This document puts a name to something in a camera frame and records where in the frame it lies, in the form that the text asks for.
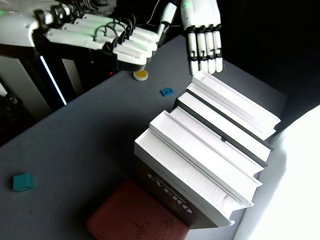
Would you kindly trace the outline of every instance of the green cube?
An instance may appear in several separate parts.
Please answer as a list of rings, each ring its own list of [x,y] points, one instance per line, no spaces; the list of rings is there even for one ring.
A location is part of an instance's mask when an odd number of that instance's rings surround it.
[[[35,178],[29,173],[20,174],[13,177],[13,190],[23,192],[35,187]]]

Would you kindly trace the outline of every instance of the brown leather notebook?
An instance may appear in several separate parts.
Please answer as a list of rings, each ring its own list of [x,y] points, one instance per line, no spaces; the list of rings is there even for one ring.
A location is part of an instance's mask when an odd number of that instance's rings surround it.
[[[189,227],[132,180],[88,219],[98,240],[184,240]]]

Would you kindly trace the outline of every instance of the thick book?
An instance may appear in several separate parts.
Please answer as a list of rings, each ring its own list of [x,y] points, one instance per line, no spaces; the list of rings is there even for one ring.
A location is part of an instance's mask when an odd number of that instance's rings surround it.
[[[88,219],[98,240],[184,240],[189,227],[132,180]]]
[[[244,117],[233,108],[223,103],[221,100],[209,94],[194,83],[190,83],[190,85],[187,87],[187,92],[192,94],[194,97],[198,96],[199,100],[201,100],[205,104],[210,105],[210,107],[214,108],[214,110],[220,115],[228,118],[229,121],[232,121],[247,133],[252,133],[262,140],[266,140],[276,132],[276,130],[274,130],[273,128],[262,127],[249,120],[248,118]]]
[[[159,114],[150,122],[149,128],[240,201],[251,202],[257,187],[262,185],[219,155],[168,112]]]
[[[241,154],[232,148],[225,141],[222,141],[219,135],[217,135],[214,131],[205,126],[202,122],[195,119],[179,106],[175,108],[170,115],[177,119],[190,131],[194,132],[194,134],[206,141],[215,149],[217,153],[219,153],[223,158],[227,159],[238,169],[242,170],[245,174],[248,174],[252,177],[254,174],[264,169],[255,161],[244,156],[244,154]]]
[[[269,144],[243,131],[189,92],[179,96],[175,106],[181,107],[262,167],[268,166],[266,161],[270,152],[274,150]]]
[[[150,130],[135,140],[134,153],[145,188],[191,229],[231,226],[233,210],[253,205],[232,198]]]
[[[277,116],[203,70],[193,76],[192,83],[263,128],[273,129],[280,122]]]

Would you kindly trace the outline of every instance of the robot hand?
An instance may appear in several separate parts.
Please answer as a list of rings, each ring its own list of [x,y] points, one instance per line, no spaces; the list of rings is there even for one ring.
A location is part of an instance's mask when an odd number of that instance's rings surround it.
[[[217,0],[182,0],[181,19],[187,34],[191,74],[223,69],[220,12]]]

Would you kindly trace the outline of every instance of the blue block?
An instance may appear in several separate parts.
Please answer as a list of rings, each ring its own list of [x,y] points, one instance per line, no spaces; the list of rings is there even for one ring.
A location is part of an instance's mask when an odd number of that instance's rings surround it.
[[[13,190],[23,192],[35,187],[35,178],[29,173],[20,174],[13,177]]]
[[[166,88],[160,91],[162,96],[167,97],[175,93],[175,91],[172,88]]]

